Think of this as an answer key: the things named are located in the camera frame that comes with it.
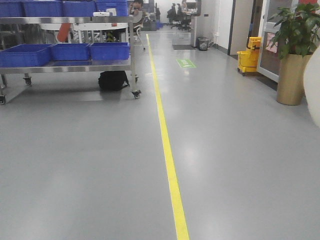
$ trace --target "monitor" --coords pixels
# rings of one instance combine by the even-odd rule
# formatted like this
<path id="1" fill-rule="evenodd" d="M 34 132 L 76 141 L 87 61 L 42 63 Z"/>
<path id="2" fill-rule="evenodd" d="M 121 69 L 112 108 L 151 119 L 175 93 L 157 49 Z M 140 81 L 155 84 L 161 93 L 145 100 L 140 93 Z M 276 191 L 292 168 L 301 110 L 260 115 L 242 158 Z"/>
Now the monitor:
<path id="1" fill-rule="evenodd" d="M 186 8 L 187 9 L 196 9 L 197 3 L 196 2 L 187 2 L 186 3 Z"/>

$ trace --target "black backpack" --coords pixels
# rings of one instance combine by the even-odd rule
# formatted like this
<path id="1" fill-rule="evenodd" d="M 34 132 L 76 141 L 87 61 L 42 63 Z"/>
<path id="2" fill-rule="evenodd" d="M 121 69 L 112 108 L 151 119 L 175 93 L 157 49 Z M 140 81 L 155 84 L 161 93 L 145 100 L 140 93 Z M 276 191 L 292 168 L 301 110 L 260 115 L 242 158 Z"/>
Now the black backpack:
<path id="1" fill-rule="evenodd" d="M 100 73 L 99 86 L 102 90 L 119 91 L 129 86 L 125 71 L 104 71 Z"/>

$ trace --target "glass door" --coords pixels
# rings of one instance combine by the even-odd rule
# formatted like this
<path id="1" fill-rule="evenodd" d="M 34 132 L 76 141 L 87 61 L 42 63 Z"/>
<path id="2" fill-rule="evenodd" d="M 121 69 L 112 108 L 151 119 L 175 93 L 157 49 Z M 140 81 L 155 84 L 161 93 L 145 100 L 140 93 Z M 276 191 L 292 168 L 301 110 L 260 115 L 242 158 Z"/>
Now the glass door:
<path id="1" fill-rule="evenodd" d="M 257 71 L 266 77 L 278 82 L 280 60 L 278 58 L 278 49 L 276 46 L 271 47 L 270 40 L 279 30 L 280 26 L 274 27 L 279 18 L 272 21 L 268 19 L 279 12 L 278 8 L 291 8 L 298 4 L 299 0 L 267 0 L 264 24 L 262 30 L 262 48 L 260 49 Z"/>

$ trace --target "red object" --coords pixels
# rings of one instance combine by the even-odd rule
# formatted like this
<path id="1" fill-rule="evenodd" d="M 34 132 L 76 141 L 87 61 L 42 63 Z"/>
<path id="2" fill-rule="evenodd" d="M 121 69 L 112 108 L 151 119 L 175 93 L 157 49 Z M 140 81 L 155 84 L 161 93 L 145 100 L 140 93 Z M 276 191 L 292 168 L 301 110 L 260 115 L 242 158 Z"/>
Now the red object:
<path id="1" fill-rule="evenodd" d="M 300 4 L 316 4 L 318 0 L 299 0 Z"/>
<path id="2" fill-rule="evenodd" d="M 58 36 L 56 37 L 60 42 L 65 42 L 68 39 L 71 23 L 62 23 L 59 29 Z"/>

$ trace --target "green leaves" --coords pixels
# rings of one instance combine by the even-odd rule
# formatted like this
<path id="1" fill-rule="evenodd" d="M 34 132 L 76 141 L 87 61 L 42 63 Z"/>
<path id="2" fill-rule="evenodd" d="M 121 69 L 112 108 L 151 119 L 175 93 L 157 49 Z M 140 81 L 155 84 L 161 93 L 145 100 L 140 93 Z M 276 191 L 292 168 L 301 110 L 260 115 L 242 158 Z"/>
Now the green leaves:
<path id="1" fill-rule="evenodd" d="M 320 10 L 318 3 L 299 3 L 295 9 L 279 7 L 279 13 L 269 18 L 269 21 L 277 18 L 274 26 L 280 25 L 279 31 L 271 40 L 272 45 L 276 43 L 279 58 L 283 59 L 288 54 L 302 55 L 312 54 L 320 40 L 318 30 L 320 28 L 320 15 L 315 11 Z"/>
<path id="2" fill-rule="evenodd" d="M 310 16 L 307 20 L 305 20 L 305 28 L 308 33 L 315 27 L 317 23 L 317 17 Z"/>

